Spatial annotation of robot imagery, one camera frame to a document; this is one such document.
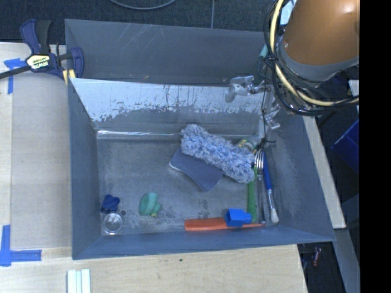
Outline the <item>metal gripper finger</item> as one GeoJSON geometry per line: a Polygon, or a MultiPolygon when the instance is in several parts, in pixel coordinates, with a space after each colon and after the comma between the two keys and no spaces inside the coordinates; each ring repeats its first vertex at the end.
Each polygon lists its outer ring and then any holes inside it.
{"type": "Polygon", "coordinates": [[[225,101],[231,103],[236,96],[248,96],[254,94],[254,76],[238,76],[232,78],[229,83],[228,92],[225,94],[225,101]]]}
{"type": "Polygon", "coordinates": [[[275,121],[274,117],[280,111],[280,105],[272,104],[269,107],[262,107],[262,117],[265,126],[265,130],[275,130],[280,128],[280,124],[275,121]]]}

